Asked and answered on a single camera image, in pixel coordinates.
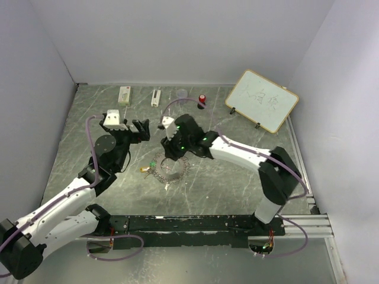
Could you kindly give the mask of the metal disc with keyrings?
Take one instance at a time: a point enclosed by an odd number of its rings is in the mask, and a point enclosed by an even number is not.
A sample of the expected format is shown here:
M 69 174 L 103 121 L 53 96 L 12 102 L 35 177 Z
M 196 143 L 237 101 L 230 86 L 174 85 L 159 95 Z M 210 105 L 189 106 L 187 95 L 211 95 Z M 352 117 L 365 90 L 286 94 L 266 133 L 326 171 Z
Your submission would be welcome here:
M 152 175 L 161 183 L 175 183 L 182 179 L 189 169 L 189 162 L 186 157 L 174 161 L 165 157 L 164 153 L 157 153 L 152 161 L 156 162 L 156 167 L 152 168 Z

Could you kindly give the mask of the key with yellow tag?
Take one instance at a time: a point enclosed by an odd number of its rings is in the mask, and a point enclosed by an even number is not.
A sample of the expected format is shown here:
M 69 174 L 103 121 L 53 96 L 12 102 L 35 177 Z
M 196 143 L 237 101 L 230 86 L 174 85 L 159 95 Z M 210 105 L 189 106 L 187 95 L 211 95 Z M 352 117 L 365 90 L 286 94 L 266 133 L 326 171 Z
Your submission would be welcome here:
M 144 179 L 146 179 L 152 173 L 152 168 L 151 167 L 141 167 L 140 173 L 144 173 L 145 174 Z

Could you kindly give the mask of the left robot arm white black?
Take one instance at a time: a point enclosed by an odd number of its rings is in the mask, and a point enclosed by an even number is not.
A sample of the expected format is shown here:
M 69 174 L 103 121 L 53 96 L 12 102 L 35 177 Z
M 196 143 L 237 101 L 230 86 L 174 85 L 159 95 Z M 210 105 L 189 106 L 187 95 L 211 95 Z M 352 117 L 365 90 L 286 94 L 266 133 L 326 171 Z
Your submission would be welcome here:
M 99 115 L 105 135 L 93 141 L 87 132 L 91 157 L 71 183 L 16 222 L 1 222 L 1 264 L 7 276 L 21 280 L 32 274 L 57 249 L 84 235 L 111 238 L 111 215 L 90 202 L 116 180 L 130 146 L 150 139 L 149 120 L 133 120 L 136 130 L 116 115 Z

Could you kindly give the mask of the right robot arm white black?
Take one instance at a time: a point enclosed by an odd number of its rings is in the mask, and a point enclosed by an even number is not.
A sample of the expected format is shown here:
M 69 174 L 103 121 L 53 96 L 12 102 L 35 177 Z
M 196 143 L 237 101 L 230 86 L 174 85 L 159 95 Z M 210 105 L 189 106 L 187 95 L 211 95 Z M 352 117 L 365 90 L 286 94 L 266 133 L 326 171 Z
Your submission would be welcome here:
M 259 149 L 215 131 L 205 132 L 188 114 L 176 119 L 163 116 L 159 128 L 166 133 L 161 140 L 166 158 L 178 160 L 190 152 L 200 158 L 223 160 L 258 172 L 264 197 L 251 221 L 252 231 L 257 235 L 271 229 L 272 219 L 302 181 L 298 168 L 282 147 Z

